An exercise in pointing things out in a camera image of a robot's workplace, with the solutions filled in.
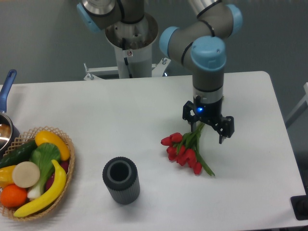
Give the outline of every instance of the flower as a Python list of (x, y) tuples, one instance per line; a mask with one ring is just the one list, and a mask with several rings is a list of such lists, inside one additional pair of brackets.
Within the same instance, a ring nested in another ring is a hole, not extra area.
[(161, 140), (161, 144), (168, 146), (167, 153), (170, 161), (177, 161), (184, 166), (186, 163), (196, 175), (200, 175), (204, 169), (208, 175), (215, 175), (206, 164), (199, 153), (199, 140), (204, 123), (200, 123), (194, 132), (188, 132), (181, 135), (179, 132), (173, 133)]

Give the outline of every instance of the fruit basket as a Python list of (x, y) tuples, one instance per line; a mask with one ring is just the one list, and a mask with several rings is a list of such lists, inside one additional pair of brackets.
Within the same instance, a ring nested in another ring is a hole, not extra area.
[(19, 135), (18, 138), (15, 138), (14, 142), (12, 142), (11, 146), (5, 152), (4, 156), (7, 155), (8, 153), (12, 152), (16, 148), (18, 148), (20, 145), (34, 140), (35, 136), (40, 131), (43, 131), (43, 130), (50, 131), (50, 132), (56, 134), (58, 137), (61, 138), (61, 140), (68, 147), (70, 157), (69, 157), (69, 167), (68, 167), (68, 172), (66, 174), (66, 183), (65, 183), (64, 189), (61, 192), (60, 196), (54, 202), (52, 202), (49, 206), (47, 206), (46, 208), (44, 208), (44, 209), (42, 209), (42, 210), (40, 210), (36, 213), (33, 213), (33, 214), (26, 216), (26, 217), (23, 217), (23, 218), (17, 218), (17, 217), (14, 216), (14, 213), (17, 210), (17, 208), (7, 208), (0, 203), (0, 213), (3, 216), (8, 217), (9, 219), (16, 220), (16, 221), (31, 221), (31, 220), (35, 220), (35, 219), (38, 219), (38, 218), (41, 218), (41, 217), (47, 215), (48, 213), (53, 211), (57, 207), (57, 205), (60, 203), (60, 201), (62, 200), (63, 196), (65, 195), (65, 193), (67, 191), (67, 187), (69, 186), (70, 181), (72, 179), (72, 174), (73, 174), (74, 165), (75, 165), (74, 145), (72, 143), (72, 140), (68, 137), (68, 135), (66, 133), (64, 133), (63, 131), (59, 130), (58, 128), (40, 127), (40, 128), (34, 128), (34, 129), (31, 129), (27, 132), (24, 132), (23, 134)]

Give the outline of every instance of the bok choy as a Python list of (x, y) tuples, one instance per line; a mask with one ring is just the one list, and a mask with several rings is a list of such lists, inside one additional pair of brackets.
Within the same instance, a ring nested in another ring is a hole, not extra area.
[(38, 182), (28, 191), (28, 198), (34, 200), (44, 193), (47, 180), (54, 172), (51, 160), (60, 161), (60, 151), (52, 143), (43, 143), (33, 151), (30, 161), (39, 167), (40, 177)]

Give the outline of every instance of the banana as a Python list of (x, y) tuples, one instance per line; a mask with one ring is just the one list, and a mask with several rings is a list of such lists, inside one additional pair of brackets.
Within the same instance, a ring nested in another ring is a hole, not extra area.
[(61, 195), (66, 184), (66, 172), (56, 160), (52, 160), (52, 164), (55, 168), (52, 186), (42, 196), (17, 209), (14, 213), (15, 217), (23, 218), (38, 212), (50, 205)]

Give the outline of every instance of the saucepan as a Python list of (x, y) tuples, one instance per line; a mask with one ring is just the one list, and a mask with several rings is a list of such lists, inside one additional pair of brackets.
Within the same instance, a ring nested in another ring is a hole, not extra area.
[(10, 70), (0, 91), (0, 159), (15, 138), (19, 136), (19, 131), (6, 115), (6, 102), (16, 75), (16, 70)]

